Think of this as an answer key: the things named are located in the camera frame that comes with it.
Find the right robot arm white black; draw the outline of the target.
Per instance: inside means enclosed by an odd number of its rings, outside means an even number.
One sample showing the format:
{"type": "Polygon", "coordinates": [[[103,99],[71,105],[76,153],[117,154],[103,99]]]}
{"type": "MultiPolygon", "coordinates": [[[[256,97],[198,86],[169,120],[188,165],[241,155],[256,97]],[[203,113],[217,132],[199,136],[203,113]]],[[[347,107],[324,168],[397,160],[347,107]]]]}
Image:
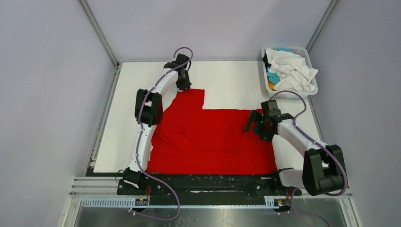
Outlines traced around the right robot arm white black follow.
{"type": "Polygon", "coordinates": [[[312,138],[289,113],[282,113],[276,100],[261,103],[262,111],[252,110],[244,131],[252,130],[259,139],[271,142],[274,136],[285,139],[303,157],[303,168],[283,168],[273,172],[271,188],[283,195],[290,188],[310,195],[338,196],[348,188],[344,158],[338,145],[312,138]]]}

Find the red t shirt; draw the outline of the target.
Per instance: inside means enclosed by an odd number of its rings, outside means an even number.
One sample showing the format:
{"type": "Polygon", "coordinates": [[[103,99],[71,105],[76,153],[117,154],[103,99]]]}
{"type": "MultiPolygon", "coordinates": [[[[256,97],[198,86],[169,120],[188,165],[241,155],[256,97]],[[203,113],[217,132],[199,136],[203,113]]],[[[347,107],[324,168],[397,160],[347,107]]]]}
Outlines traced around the red t shirt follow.
{"type": "Polygon", "coordinates": [[[204,109],[205,92],[177,93],[153,137],[148,172],[262,175],[277,170],[273,144],[244,131],[250,110],[204,109]]]}

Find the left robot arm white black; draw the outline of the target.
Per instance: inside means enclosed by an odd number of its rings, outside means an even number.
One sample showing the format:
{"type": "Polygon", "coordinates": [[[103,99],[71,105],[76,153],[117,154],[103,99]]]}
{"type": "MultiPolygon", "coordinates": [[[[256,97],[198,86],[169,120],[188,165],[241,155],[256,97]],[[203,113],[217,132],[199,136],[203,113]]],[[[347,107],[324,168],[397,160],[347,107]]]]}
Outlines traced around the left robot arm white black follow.
{"type": "Polygon", "coordinates": [[[185,54],[178,54],[173,61],[164,65],[162,75],[154,84],[137,91],[134,112],[137,136],[131,161],[122,177],[122,184],[127,185],[135,194],[142,194],[147,187],[144,173],[152,151],[151,140],[164,113],[163,96],[172,85],[176,85],[179,91],[186,91],[191,87],[188,74],[191,60],[185,54]]]}

